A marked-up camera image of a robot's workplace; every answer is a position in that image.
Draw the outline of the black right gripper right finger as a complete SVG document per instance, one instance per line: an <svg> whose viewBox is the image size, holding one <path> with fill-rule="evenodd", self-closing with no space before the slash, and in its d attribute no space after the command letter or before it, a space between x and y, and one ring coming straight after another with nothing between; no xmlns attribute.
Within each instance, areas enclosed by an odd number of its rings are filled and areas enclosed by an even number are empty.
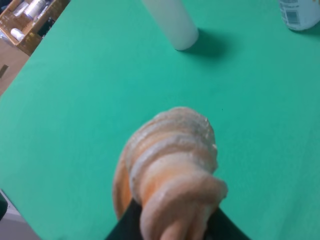
<svg viewBox="0 0 320 240"><path fill-rule="evenodd" d="M220 208L217 208L209 217L203 239L250 240Z"/></svg>

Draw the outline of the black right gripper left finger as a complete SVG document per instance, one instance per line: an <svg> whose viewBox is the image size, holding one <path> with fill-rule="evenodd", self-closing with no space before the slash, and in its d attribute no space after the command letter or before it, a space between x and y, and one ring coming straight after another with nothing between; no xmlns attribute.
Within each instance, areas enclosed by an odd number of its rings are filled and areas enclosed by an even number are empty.
<svg viewBox="0 0 320 240"><path fill-rule="evenodd" d="M141 213L142 207L132 199L105 240L143 240L140 230Z"/></svg>

